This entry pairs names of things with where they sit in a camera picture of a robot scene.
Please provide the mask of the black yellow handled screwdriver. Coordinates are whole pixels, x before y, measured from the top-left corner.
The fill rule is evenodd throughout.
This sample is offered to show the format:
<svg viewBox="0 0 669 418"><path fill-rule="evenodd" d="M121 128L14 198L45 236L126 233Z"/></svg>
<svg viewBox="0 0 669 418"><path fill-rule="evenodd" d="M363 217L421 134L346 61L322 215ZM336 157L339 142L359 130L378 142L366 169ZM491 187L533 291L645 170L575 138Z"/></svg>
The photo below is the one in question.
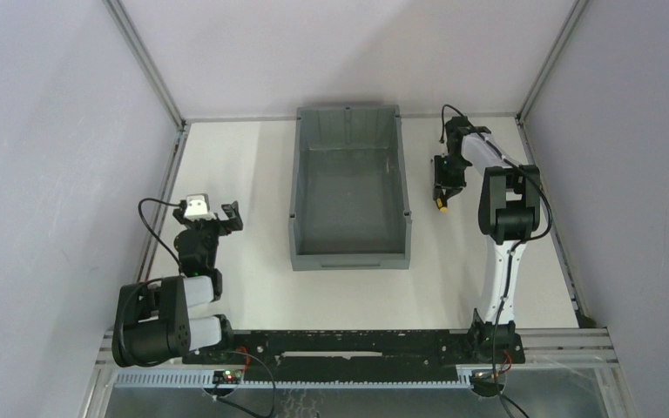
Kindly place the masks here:
<svg viewBox="0 0 669 418"><path fill-rule="evenodd" d="M446 212L448 210L448 207L442 198L436 199L436 205L440 212Z"/></svg>

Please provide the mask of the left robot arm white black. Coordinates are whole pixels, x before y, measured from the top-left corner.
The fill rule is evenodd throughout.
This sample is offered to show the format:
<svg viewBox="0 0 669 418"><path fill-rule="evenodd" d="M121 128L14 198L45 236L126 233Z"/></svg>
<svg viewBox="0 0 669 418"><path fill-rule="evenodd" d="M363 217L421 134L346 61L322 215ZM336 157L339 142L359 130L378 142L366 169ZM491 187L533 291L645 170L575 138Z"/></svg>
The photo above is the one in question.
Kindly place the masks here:
<svg viewBox="0 0 669 418"><path fill-rule="evenodd" d="M219 241L243 229L239 204L222 205L225 219L210 211L203 196L188 197L172 208L184 227L169 250L179 272L121 287L111 343L120 367L154 367L202 348L233 347L225 315L194 318L190 310L221 298L223 277L215 266Z"/></svg>

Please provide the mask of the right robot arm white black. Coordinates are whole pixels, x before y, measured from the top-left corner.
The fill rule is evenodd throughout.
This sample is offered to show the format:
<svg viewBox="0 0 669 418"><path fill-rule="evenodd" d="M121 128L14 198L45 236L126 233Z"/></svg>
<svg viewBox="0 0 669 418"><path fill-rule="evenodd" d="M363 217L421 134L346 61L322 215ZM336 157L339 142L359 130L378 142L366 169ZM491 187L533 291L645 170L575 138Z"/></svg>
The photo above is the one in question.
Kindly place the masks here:
<svg viewBox="0 0 669 418"><path fill-rule="evenodd" d="M432 159L432 199L442 212L466 187L467 169L482 176L477 223L489 253L483 291L468 331L470 349L479 358L502 353L515 341L518 267L540 226L543 204L538 168L518 164L492 139L485 127L445 129L446 152Z"/></svg>

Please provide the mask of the grey plastic storage bin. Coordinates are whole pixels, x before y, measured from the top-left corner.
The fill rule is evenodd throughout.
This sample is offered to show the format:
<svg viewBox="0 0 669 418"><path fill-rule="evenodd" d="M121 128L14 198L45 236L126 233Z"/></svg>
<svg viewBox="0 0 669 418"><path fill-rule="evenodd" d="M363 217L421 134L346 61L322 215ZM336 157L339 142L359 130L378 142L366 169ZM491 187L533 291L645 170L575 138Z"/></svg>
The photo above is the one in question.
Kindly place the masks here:
<svg viewBox="0 0 669 418"><path fill-rule="evenodd" d="M409 268L398 105L298 108L287 229L295 271Z"/></svg>

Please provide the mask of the left controller board with leds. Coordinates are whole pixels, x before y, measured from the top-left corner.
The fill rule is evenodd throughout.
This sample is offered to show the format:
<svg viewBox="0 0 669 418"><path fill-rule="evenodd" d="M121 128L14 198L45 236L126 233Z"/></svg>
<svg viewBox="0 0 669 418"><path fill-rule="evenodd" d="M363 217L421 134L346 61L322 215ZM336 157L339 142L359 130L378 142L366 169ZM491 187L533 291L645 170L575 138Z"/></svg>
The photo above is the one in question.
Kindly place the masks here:
<svg viewBox="0 0 669 418"><path fill-rule="evenodd" d="M234 370L215 370L213 372L213 386L239 385L244 378L244 372L241 369Z"/></svg>

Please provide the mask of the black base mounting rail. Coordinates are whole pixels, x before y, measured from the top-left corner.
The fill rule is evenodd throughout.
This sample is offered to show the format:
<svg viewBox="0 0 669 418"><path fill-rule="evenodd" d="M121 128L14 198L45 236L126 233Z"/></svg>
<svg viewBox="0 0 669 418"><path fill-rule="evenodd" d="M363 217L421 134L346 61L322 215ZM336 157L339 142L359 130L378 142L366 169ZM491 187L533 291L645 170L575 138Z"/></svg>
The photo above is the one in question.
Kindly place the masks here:
<svg viewBox="0 0 669 418"><path fill-rule="evenodd" d="M474 355L469 330L237 331L233 347L183 357L186 365L243 366L254 377L325 381L446 379L460 367L502 371L525 362L519 334L511 348Z"/></svg>

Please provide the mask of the right aluminium frame post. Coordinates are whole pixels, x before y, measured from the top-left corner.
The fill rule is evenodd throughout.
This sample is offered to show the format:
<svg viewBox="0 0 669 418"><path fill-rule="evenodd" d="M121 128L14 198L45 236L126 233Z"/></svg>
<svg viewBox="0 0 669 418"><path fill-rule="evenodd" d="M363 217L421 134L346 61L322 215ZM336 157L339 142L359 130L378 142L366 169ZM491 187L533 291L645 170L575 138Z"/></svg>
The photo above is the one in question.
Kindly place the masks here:
<svg viewBox="0 0 669 418"><path fill-rule="evenodd" d="M530 112L533 109L534 104L536 103L537 98L544 87L544 84L550 77L552 70L564 52L566 45L570 42L571 36L580 23L590 3L590 0L576 0L573 2L571 9L551 46L550 51L545 57L540 70L535 80L531 84L530 90L516 115L516 121L519 125L523 125L525 120L530 115Z"/></svg>

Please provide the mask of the aluminium frame post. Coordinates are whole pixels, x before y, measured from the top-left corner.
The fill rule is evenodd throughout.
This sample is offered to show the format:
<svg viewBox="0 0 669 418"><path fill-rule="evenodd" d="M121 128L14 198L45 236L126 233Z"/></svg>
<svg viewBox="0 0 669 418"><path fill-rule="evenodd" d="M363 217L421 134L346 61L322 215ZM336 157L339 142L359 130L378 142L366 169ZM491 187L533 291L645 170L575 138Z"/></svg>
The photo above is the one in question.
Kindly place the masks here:
<svg viewBox="0 0 669 418"><path fill-rule="evenodd" d="M166 114L178 130L184 130L186 121L124 3L119 0L104 0L103 4Z"/></svg>
<svg viewBox="0 0 669 418"><path fill-rule="evenodd" d="M564 52L566 45L570 42L571 36L580 23L590 3L590 0L576 0L573 2L571 9L551 46L550 51L545 57L540 70L535 80L531 84L530 90L516 115L516 121L519 125L523 125L525 120L530 115L530 112L533 109L534 104L536 103L537 98L544 87L544 84L550 77L552 70Z"/></svg>

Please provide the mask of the left aluminium frame post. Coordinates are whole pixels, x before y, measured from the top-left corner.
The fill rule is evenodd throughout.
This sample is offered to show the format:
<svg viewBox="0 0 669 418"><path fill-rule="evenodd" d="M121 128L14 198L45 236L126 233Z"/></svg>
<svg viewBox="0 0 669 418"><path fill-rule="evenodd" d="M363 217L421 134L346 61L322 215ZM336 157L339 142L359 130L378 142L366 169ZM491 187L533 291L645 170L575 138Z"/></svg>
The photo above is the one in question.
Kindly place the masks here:
<svg viewBox="0 0 669 418"><path fill-rule="evenodd" d="M103 4L166 114L178 130L184 130L186 121L124 3L119 0L104 0Z"/></svg>

